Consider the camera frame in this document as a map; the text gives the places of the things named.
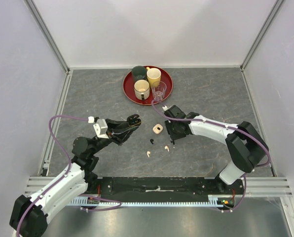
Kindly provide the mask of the black earbud charging case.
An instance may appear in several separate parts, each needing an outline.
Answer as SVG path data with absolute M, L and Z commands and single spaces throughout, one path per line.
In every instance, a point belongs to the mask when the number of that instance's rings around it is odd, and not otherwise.
M 128 120 L 128 125 L 130 127 L 139 126 L 141 124 L 141 120 L 139 118 L 131 118 Z

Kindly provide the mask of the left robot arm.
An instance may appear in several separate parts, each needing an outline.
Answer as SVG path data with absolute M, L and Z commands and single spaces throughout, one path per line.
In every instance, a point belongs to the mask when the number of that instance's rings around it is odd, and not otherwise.
M 138 114 L 125 121 L 98 117 L 79 120 L 93 125 L 95 136 L 76 138 L 73 158 L 68 158 L 64 170 L 36 193 L 16 199 L 9 222 L 16 236 L 42 236 L 53 217 L 70 201 L 84 193 L 93 194 L 98 179 L 93 170 L 99 161 L 95 154 L 111 143 L 121 146 L 141 125 Z

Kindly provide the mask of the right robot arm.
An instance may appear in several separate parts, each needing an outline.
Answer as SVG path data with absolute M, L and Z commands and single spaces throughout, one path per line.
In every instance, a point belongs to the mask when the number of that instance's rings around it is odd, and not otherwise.
M 165 126 L 172 141 L 188 135 L 203 136 L 227 146 L 231 157 L 230 163 L 217 175 L 216 191 L 227 194 L 233 183 L 246 173 L 251 173 L 261 160 L 267 156 L 270 161 L 269 148 L 251 123 L 229 124 L 208 119 L 198 113 L 185 114 L 176 105 L 163 107 L 167 118 Z

